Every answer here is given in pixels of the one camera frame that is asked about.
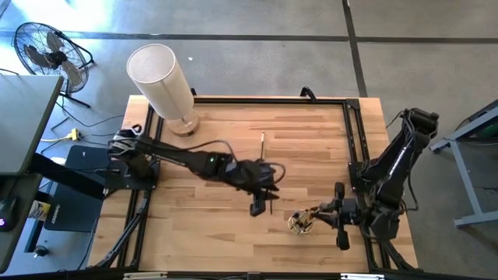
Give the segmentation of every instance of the concrete floor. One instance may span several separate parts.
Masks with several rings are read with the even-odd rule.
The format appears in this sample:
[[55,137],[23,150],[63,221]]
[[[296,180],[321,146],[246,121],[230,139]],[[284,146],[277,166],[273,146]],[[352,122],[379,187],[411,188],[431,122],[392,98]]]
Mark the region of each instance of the concrete floor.
[[[356,35],[361,37],[498,37],[498,4],[486,0],[349,0]],[[340,0],[13,0],[0,18],[0,31],[13,31],[26,21],[60,30],[109,33],[189,33],[347,36]],[[27,71],[0,37],[0,68]],[[171,46],[198,94],[295,96],[309,86],[318,96],[359,96],[347,42],[75,40],[88,48],[97,64],[85,88],[75,97],[92,110],[68,104],[87,124],[123,114],[128,96],[139,94],[126,75],[125,63],[136,48],[152,42]],[[498,44],[359,44],[368,96],[380,97],[386,121],[406,107],[437,112],[437,139],[461,120],[498,97]],[[54,110],[48,127],[65,116]],[[91,129],[67,121],[49,129],[53,138],[81,128],[84,133],[111,133],[121,120]],[[399,124],[389,129],[394,137]],[[91,138],[106,142],[107,138]],[[71,143],[60,143],[47,156],[66,156]],[[409,214],[421,268],[454,275],[496,278],[498,222],[453,227],[453,218],[472,208],[449,152],[426,151],[413,169],[421,209]],[[479,191],[483,208],[496,210],[498,194]],[[25,233],[6,274],[75,269],[84,254],[87,233],[43,231],[51,255],[33,259],[22,252]]]

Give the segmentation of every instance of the robotic arm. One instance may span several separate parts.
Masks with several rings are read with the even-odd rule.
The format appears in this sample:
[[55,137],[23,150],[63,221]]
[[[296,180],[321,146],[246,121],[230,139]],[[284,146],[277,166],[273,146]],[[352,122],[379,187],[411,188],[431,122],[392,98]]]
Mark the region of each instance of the robotic arm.
[[[140,134],[142,128],[139,125],[133,129],[120,130],[110,141],[108,155],[125,162],[128,172],[132,176],[147,177],[152,172],[150,162],[146,156],[154,156],[157,159],[166,160],[188,168],[193,174],[203,180],[219,181],[229,184],[236,190],[246,191],[254,196],[250,214],[260,215],[265,211],[265,201],[278,199],[279,196],[269,191],[278,191],[275,186],[285,173],[275,181],[273,175],[275,169],[271,163],[262,159],[237,160],[228,143],[223,141],[208,142],[203,145],[189,149],[180,149],[173,145],[153,140],[148,135]],[[215,142],[226,144],[231,153],[223,152],[191,152],[192,149]]]
[[[350,163],[354,198],[344,198],[345,188],[341,183],[335,185],[335,198],[308,210],[310,216],[319,219],[338,230],[336,240],[341,250],[349,249],[349,241],[344,225],[359,226],[362,234],[380,242],[394,239],[398,233],[399,216],[407,210],[418,210],[416,206],[407,209],[402,197],[403,186],[408,178],[408,186],[413,194],[410,173],[423,149],[437,133],[435,113],[427,113],[418,108],[406,109],[398,114],[402,129],[376,159],[364,163]],[[294,217],[301,224],[307,221]]]

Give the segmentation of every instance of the gray metal stand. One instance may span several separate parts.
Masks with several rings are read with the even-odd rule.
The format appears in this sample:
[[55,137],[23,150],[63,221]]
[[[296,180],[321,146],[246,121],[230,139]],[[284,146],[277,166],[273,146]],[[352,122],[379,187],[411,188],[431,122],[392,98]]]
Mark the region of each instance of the gray metal stand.
[[474,215],[469,215],[462,217],[461,219],[454,220],[454,224],[458,228],[481,222],[498,220],[498,211],[482,212],[477,196],[475,195],[471,177],[469,175],[469,168],[465,165],[464,157],[462,156],[459,147],[462,140],[469,140],[469,135],[475,134],[476,132],[488,127],[496,121],[498,121],[498,107],[483,114],[481,117],[478,117],[474,121],[466,124],[462,128],[459,128],[457,131],[453,132],[442,140],[439,140],[438,143],[430,146],[430,150],[433,153],[438,153],[441,149],[451,147],[451,151],[453,152],[454,159],[458,166],[458,171],[460,172],[461,179],[464,181],[465,190],[467,191],[472,209],[474,210]]

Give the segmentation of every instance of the electric fan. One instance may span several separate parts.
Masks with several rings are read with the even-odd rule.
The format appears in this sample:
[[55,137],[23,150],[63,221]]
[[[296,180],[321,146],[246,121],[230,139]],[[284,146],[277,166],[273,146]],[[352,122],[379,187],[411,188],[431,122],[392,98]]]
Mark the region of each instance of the electric fan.
[[[60,75],[64,78],[61,96],[90,105],[71,97],[88,81],[88,65],[94,63],[86,49],[74,43],[61,31],[43,23],[23,23],[14,35],[13,47],[24,67],[33,75]],[[86,61],[82,52],[90,56]]]

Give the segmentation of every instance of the wooden tabletop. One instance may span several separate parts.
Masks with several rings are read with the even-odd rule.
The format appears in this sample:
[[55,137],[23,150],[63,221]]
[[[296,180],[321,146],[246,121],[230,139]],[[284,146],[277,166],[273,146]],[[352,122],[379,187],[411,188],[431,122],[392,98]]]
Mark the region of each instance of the wooden tabletop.
[[[370,157],[375,158],[388,145],[381,102],[362,98],[360,105]],[[144,124],[147,106],[143,96],[130,96],[123,127]],[[352,195],[342,107],[196,104],[195,110],[201,124],[194,135],[181,138],[164,126],[161,140],[189,147],[223,139],[232,145],[238,159],[257,159],[264,132],[265,159],[283,163],[287,169],[278,184],[280,199],[273,202],[273,215],[267,207],[264,214],[253,218],[249,216],[251,196],[163,162],[149,209],[140,270],[368,271],[363,239],[355,226],[346,227],[351,243],[347,251],[335,246],[336,231],[322,222],[316,222],[313,231],[303,236],[294,235],[287,227],[294,211],[331,201],[336,181],[345,183],[346,196]],[[226,152],[220,144],[204,149]],[[102,259],[122,232],[129,197],[130,191],[117,191],[103,203],[89,265]],[[128,255],[135,247],[131,244]],[[405,215],[393,244],[407,262],[417,265]]]

